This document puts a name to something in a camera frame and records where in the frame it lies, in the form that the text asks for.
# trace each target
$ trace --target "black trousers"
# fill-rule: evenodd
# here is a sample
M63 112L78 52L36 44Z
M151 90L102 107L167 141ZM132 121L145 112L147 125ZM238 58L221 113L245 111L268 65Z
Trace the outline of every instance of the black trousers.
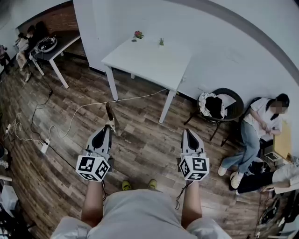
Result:
M274 172L244 176L238 187L238 193L252 192L273 183Z
M13 63L12 63L12 61L10 60L9 55L5 52L5 53L4 53L4 57L0 60L0 64L1 64L2 66L4 66L4 71L5 71L6 73L8 73L6 60L8 61L8 64L10 64L11 66L13 66Z

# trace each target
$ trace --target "black chair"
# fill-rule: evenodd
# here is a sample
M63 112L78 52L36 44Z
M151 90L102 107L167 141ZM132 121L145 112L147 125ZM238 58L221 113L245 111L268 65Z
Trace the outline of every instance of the black chair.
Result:
M221 147L226 143L227 140L232 141L232 139L235 139L235 141L243 143L242 136L241 136L241 122L245 118L245 116L249 114L249 109L251 104L258 101L259 99L261 99L261 97L256 97L251 101L244 114L239 118L239 121L235 122L234 125L232 125L232 130L229 132L226 139L222 141ZM265 141L263 139L260 139L260 152L257 155L260 156L261 150L264 152L264 149L268 146L271 146L272 144L273 144L273 140Z
M226 107L228 113L227 113L227 116L225 116L223 119L218 119L218 118L214 118L214 117L209 117L209 116L204 116L201 112L200 112L200 108L199 108L199 104L198 104L198 101L199 101L199 98L197 99L197 110L191 114L190 118L184 123L184 125L186 125L194 115L199 115L201 118L204 118L208 121L213 121L213 122L216 122L217 124L217 127L213 133L213 135L210 137L210 141L213 139L213 137L215 136L216 132L218 131L219 129L219 126L222 122L228 122L228 121L232 121L232 120L235 120L237 118L239 118L242 113L243 113L243 110L244 110L244 103L241 99L241 97L234 91L230 90L230 89L227 89L227 88L219 88L215 91L213 91L213 93L215 95L221 95L221 94L224 94L224 95L228 95L230 97L232 97L235 102L232 103L231 105L229 105L228 107Z

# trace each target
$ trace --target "gray shirt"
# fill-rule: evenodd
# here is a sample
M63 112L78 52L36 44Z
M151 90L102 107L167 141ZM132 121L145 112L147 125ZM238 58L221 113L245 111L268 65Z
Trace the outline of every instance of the gray shirt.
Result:
M185 230L171 198L159 191L133 190L110 195L102 221L94 228L65 217L52 239L229 239L215 221L200 218Z

